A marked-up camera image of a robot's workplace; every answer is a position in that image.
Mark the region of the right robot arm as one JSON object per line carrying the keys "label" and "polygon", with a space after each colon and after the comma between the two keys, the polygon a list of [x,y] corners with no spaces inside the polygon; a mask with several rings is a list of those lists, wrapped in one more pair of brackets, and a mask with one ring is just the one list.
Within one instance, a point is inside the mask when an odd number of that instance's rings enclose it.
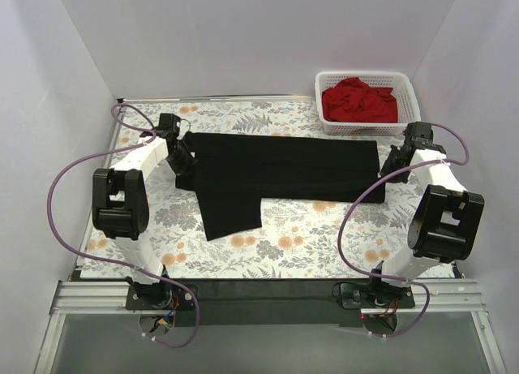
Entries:
{"label": "right robot arm", "polygon": [[483,196],[468,191],[454,176],[443,146],[434,143],[434,125],[409,123],[400,147],[392,146],[380,174],[390,183],[406,183],[413,171],[423,194],[410,223],[407,244],[372,271],[368,300],[377,307],[410,295],[410,283],[440,264],[471,253],[483,215]]}

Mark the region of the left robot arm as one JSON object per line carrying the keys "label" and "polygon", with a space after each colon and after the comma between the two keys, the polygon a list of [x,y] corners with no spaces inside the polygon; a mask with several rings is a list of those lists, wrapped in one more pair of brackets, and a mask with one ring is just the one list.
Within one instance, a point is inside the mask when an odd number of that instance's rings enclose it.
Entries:
{"label": "left robot arm", "polygon": [[92,177],[92,223],[111,239],[132,265],[126,278],[138,299],[162,309],[171,303],[172,286],[142,274],[140,270],[167,276],[165,266],[144,239],[150,212],[145,181],[163,162],[167,162],[177,178],[194,170],[195,158],[188,152],[180,135],[181,118],[162,113],[153,130],[155,139],[148,141],[149,131],[141,134],[144,146],[128,153],[108,169],[98,169]]}

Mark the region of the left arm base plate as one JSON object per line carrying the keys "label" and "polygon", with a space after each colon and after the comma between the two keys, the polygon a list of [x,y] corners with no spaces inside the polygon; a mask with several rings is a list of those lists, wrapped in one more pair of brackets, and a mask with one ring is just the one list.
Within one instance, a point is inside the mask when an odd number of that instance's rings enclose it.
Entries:
{"label": "left arm base plate", "polygon": [[194,295],[178,286],[154,283],[151,285],[133,285],[127,292],[125,309],[166,310],[176,307],[180,310],[194,310]]}

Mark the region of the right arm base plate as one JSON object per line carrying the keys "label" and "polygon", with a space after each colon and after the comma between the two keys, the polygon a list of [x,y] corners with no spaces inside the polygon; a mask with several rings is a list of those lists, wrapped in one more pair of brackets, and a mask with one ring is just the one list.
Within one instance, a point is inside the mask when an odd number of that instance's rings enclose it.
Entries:
{"label": "right arm base plate", "polygon": [[372,280],[347,280],[336,283],[332,297],[344,309],[409,309],[415,307],[409,287],[391,286],[387,282]]}

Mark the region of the black t-shirt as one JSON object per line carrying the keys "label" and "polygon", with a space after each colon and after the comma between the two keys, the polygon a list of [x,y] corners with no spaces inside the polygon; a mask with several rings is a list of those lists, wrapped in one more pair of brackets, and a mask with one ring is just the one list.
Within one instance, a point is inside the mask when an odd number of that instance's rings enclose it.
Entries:
{"label": "black t-shirt", "polygon": [[176,187],[193,191],[207,240],[262,226],[264,199],[354,202],[379,178],[372,140],[188,133],[195,158]]}

